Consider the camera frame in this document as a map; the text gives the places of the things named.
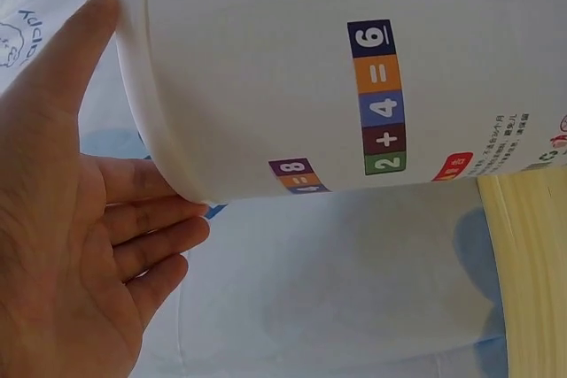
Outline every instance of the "plus sign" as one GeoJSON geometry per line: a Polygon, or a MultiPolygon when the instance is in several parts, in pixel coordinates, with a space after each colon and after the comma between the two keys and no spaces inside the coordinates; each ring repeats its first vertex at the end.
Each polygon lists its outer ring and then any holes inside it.
{"type": "Polygon", "coordinates": [[[383,143],[384,146],[387,148],[387,147],[390,146],[390,143],[396,142],[397,140],[398,140],[398,138],[396,136],[390,136],[390,134],[388,132],[385,132],[384,137],[376,139],[376,142],[383,143]]]}

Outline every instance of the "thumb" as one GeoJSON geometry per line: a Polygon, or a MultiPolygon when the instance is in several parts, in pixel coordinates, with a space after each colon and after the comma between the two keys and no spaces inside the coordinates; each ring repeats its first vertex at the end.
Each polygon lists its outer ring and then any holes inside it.
{"type": "Polygon", "coordinates": [[[35,101],[40,97],[51,107],[77,115],[116,29],[119,9],[118,0],[88,0],[16,79],[15,92],[35,101]]]}

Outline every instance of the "green tile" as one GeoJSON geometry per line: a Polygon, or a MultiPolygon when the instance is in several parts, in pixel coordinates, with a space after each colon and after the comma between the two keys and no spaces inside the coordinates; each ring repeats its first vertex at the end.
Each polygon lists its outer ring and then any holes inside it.
{"type": "Polygon", "coordinates": [[[366,175],[397,173],[406,170],[406,152],[393,152],[383,155],[367,155],[364,158],[366,175]]]}

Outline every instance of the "hand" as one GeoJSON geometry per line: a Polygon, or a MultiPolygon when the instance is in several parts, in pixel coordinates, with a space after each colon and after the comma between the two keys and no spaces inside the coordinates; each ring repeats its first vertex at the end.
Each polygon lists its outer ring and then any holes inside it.
{"type": "Polygon", "coordinates": [[[151,161],[79,153],[118,0],[89,0],[0,96],[0,376],[126,377],[202,243],[203,205],[151,161]]]}

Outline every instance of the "bed sheet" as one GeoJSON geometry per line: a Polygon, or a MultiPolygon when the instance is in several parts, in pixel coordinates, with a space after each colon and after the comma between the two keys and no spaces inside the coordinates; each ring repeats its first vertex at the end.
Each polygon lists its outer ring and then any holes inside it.
{"type": "MultiPolygon", "coordinates": [[[[0,0],[0,38],[19,49],[15,61],[0,51],[0,90],[83,1],[0,0]]],[[[149,156],[114,41],[80,128],[85,153],[149,156]]],[[[132,376],[508,376],[474,181],[246,200],[214,214],[211,238],[190,254],[190,274],[148,328],[132,376]]]]}

